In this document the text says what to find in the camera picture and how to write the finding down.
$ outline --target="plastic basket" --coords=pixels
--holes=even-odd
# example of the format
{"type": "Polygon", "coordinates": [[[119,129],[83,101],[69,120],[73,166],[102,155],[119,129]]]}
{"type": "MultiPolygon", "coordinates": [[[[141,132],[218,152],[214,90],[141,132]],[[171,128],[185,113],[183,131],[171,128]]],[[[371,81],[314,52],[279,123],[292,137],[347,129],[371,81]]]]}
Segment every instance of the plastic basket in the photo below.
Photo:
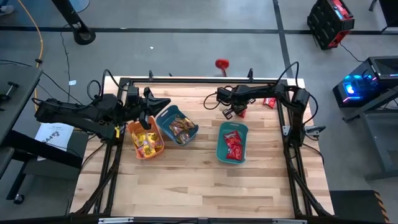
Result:
{"type": "Polygon", "coordinates": [[[246,138],[248,135],[248,127],[244,124],[234,123],[234,122],[224,122],[220,126],[220,131],[218,133],[218,141],[217,141],[217,148],[216,148],[216,155],[217,159],[221,162],[226,162],[230,164],[242,164],[246,160],[246,138]],[[242,139],[242,160],[237,161],[234,159],[227,159],[226,155],[228,153],[228,146],[224,140],[224,134],[228,134],[232,131],[238,131],[239,136],[242,139]]]}
{"type": "Polygon", "coordinates": [[[134,144],[134,140],[132,139],[132,136],[131,136],[132,144],[134,145],[134,148],[136,149],[137,159],[150,159],[155,156],[158,156],[159,154],[161,154],[164,151],[164,141],[163,141],[162,135],[159,132],[159,129],[157,128],[157,125],[156,125],[156,122],[155,122],[155,119],[153,116],[148,117],[148,123],[151,124],[150,130],[145,130],[139,122],[131,122],[127,126],[127,130],[130,132],[130,134],[132,134],[132,133],[138,134],[138,133],[143,133],[143,132],[156,133],[158,138],[160,139],[161,143],[163,144],[163,147],[161,149],[156,149],[156,153],[149,157],[142,157],[140,155],[140,153],[138,152],[138,147],[134,144]]]}
{"type": "Polygon", "coordinates": [[[191,138],[185,144],[180,144],[177,142],[172,130],[170,130],[169,128],[169,125],[174,121],[177,115],[179,115],[183,119],[186,118],[186,116],[178,109],[178,106],[169,106],[163,113],[158,115],[158,117],[156,118],[156,123],[161,128],[161,130],[166,133],[166,135],[176,144],[178,144],[179,146],[185,146],[197,135],[199,126],[196,124],[194,128],[189,129],[188,132],[191,138]]]}

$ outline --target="teal basket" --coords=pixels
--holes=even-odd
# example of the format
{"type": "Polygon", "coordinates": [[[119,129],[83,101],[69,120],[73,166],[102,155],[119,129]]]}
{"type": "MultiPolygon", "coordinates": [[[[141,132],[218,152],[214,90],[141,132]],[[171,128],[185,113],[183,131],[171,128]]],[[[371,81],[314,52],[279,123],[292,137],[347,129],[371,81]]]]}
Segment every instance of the teal basket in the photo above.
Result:
{"type": "Polygon", "coordinates": [[[165,111],[163,111],[163,113],[157,116],[156,124],[176,144],[178,144],[179,146],[185,146],[197,135],[199,126],[196,124],[194,128],[189,129],[188,132],[191,138],[185,144],[180,144],[177,142],[176,136],[174,136],[172,130],[170,130],[169,128],[169,125],[175,120],[175,117],[177,115],[179,115],[180,118],[183,119],[186,118],[186,116],[178,109],[178,106],[176,105],[169,106],[165,111]]]}
{"type": "Polygon", "coordinates": [[[234,122],[222,123],[220,126],[220,131],[218,133],[218,142],[216,149],[217,159],[219,159],[221,162],[226,162],[230,164],[242,164],[246,160],[246,138],[248,136],[248,131],[248,127],[244,124],[234,122]],[[225,143],[224,134],[228,134],[232,131],[238,131],[239,136],[242,139],[241,145],[243,146],[243,150],[241,161],[226,158],[226,155],[228,153],[228,146],[225,143]]]}

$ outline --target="white paper sheet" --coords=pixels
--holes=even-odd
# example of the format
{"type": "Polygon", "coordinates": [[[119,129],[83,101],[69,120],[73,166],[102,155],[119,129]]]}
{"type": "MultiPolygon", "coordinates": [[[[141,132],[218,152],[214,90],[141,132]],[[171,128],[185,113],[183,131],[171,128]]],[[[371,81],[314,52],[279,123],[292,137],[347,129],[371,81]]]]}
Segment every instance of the white paper sheet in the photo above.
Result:
{"type": "MultiPolygon", "coordinates": [[[[35,139],[41,142],[51,144],[63,151],[66,151],[70,136],[73,132],[73,126],[62,123],[42,123],[37,131],[35,139]]],[[[43,157],[38,156],[38,161],[44,160],[43,157]]]]}

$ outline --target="gray floor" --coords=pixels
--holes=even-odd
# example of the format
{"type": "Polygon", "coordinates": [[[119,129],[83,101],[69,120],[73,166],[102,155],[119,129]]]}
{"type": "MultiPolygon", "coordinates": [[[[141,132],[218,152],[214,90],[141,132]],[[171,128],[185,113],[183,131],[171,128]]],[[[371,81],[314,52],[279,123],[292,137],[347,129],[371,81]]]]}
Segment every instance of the gray floor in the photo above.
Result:
{"type": "MultiPolygon", "coordinates": [[[[49,0],[25,1],[27,8],[42,27],[62,27],[66,23],[49,0]]],[[[356,30],[380,30],[377,17],[367,11],[370,0],[346,0],[357,18],[356,30]]],[[[31,26],[29,18],[16,1],[16,12],[0,17],[0,26],[31,26]]],[[[307,30],[306,17],[314,0],[279,0],[285,29],[307,30]]],[[[128,28],[214,28],[276,29],[272,0],[96,0],[80,13],[90,27],[128,28]]],[[[61,37],[57,32],[43,32],[43,70],[61,86],[67,87],[67,64],[61,37]]],[[[278,34],[149,34],[97,33],[87,46],[74,43],[71,33],[64,33],[69,52],[70,74],[77,84],[72,95],[89,102],[86,84],[99,79],[108,68],[114,75],[214,76],[217,58],[228,58],[228,75],[245,77],[250,67],[255,77],[278,77],[284,69],[278,34]]],[[[358,134],[359,122],[345,124],[331,89],[356,62],[341,47],[322,51],[310,35],[286,35],[290,61],[300,62],[300,78],[317,98],[320,110],[315,122],[327,129],[320,138],[325,156],[325,170],[330,190],[374,189],[380,192],[391,222],[398,222],[398,179],[366,182],[364,175],[377,172],[375,152],[369,141],[358,134]]],[[[361,60],[368,56],[397,55],[398,35],[350,35],[343,44],[361,60]]],[[[0,31],[0,59],[34,64],[39,53],[36,32],[0,31]]],[[[49,80],[40,84],[54,97],[66,100],[49,80]]],[[[39,90],[39,98],[48,95],[39,90]]],[[[34,136],[39,124],[34,120],[29,103],[16,124],[16,129],[34,136]]],[[[13,163],[0,180],[0,198],[4,198],[18,167],[13,163]]],[[[76,180],[28,177],[21,192],[26,201],[20,206],[0,200],[0,219],[61,215],[65,213],[76,180]]]]}

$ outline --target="butcher block tabletop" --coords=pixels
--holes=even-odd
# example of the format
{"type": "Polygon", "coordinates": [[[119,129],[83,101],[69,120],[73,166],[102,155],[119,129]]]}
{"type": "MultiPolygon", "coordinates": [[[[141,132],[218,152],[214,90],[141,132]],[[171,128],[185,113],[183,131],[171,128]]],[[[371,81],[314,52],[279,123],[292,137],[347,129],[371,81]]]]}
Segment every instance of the butcher block tabletop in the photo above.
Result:
{"type": "MultiPolygon", "coordinates": [[[[294,83],[294,80],[287,81],[292,85],[294,83]]],[[[177,105],[188,118],[199,125],[199,131],[195,139],[186,146],[176,145],[163,134],[164,152],[149,160],[136,159],[131,135],[126,131],[112,216],[294,217],[276,108],[263,106],[259,99],[248,105],[244,119],[234,116],[230,121],[243,123],[249,128],[246,161],[235,165],[225,164],[217,159],[218,132],[220,125],[226,121],[222,114],[226,107],[219,105],[215,110],[206,110],[203,100],[214,93],[217,87],[225,85],[228,84],[135,83],[140,88],[141,96],[144,87],[148,86],[155,97],[170,98],[169,106],[177,105]]],[[[104,92],[116,95],[117,90],[107,77],[104,92]]],[[[209,97],[206,105],[209,108],[214,107],[215,96],[209,97]]],[[[311,112],[307,106],[304,120],[309,117],[311,112]]],[[[317,142],[306,138],[305,143],[318,149],[317,142]]],[[[90,140],[85,158],[100,145],[98,138],[90,140]]],[[[71,212],[78,210],[97,187],[104,152],[105,146],[82,169],[71,212]]],[[[325,210],[333,214],[321,157],[305,146],[301,147],[301,153],[308,188],[325,210]]],[[[109,184],[104,190],[101,211],[106,204],[108,187],[109,184]]],[[[304,212],[302,192],[297,192],[300,208],[304,212]]]]}

